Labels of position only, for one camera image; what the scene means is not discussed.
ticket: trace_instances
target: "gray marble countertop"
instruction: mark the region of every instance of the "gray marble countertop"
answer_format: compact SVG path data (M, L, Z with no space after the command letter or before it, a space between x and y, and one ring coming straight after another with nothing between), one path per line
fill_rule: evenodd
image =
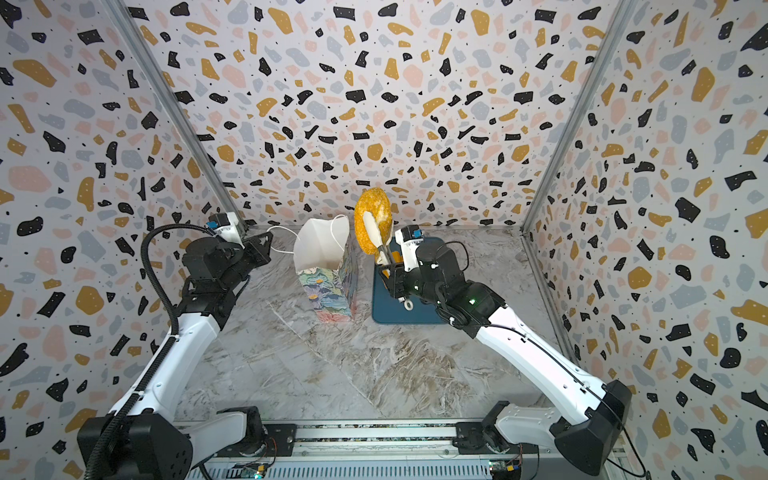
M293 236L275 233L291 250ZM466 278L487 284L539 335L552 324L512 230L428 230L469 248ZM498 400L549 405L529 379L488 347L447 325L380 325L371 318L372 257L360 251L355 319L321 323L299 284L293 258L272 253L254 270L223 332L197 365L177 420L256 406L265 419L482 417ZM456 256L463 264L459 245Z

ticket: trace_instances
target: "blue mat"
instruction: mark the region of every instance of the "blue mat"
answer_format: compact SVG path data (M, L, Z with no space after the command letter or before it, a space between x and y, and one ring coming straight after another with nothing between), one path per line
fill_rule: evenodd
M435 237L426 237L424 241L430 241ZM389 243L393 252L400 251L400 245L394 240ZM376 323L385 325L445 325L445 322L435 313L434 305L424 305L418 298L412 297L413 310L410 312L398 302L389 296L384 282L374 270L373 278L373 300L371 302L371 316Z

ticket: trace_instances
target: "corrugated black hose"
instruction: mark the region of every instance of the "corrugated black hose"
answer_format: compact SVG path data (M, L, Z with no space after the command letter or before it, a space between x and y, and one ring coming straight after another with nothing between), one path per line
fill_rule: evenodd
M152 285L152 288L154 288L154 291L157 293L157 296L160 297L160 301L163 303L163 307L165 307L165 311L168 313L168 316L170 317L170 334L171 335L178 335L179 334L179 317L176 314L176 310L174 308L173 303L171 303L170 299L168 298L168 295L165 293L165 290L163 290L163 287L160 285L160 282L157 280L157 276L154 274L154 269L152 267L152 264L149 261L149 243L152 241L155 236L157 236L158 233L162 233L166 230L176 230L180 228L185 228L188 230L197 230L199 232L207 233L208 235L215 236L213 230L211 230L208 227L201 227L200 225L192 225L189 223L169 223L168 225L162 225L158 228L155 228L150 233L147 234L147 236L144 238L144 240L141 242L141 264L144 266L144 271L147 274L147 278L149 279L149 283ZM135 392L141 392L144 389L147 388L147 385L149 385L149 382L152 380L152 376L154 376L155 372L158 368L160 368L160 364L162 363L163 359L168 355L170 352L170 349L174 346L174 343L176 342L176 339L174 337L169 337L165 343L163 344L160 353L157 354L156 357L154 357L154 361L150 365L150 368L147 369L144 376L141 377L141 381L139 381L138 385L136 386ZM104 427L104 430L101 432L101 435L99 435L98 440L96 441L96 445L94 445L94 449L91 451L91 456L88 457L88 464L85 467L85 476L84 480L99 480L101 478L101 460L105 454L105 452L109 449L108 447L110 445L114 446L114 440L115 436L118 433L118 429L122 427L123 422L125 421L125 417L128 415L128 412L133 408L133 406L136 404L136 402L139 400L140 396L138 393L131 394L130 397L128 397L128 400L125 404L123 404L122 408L118 413L112 417L112 419L109 421L106 427Z

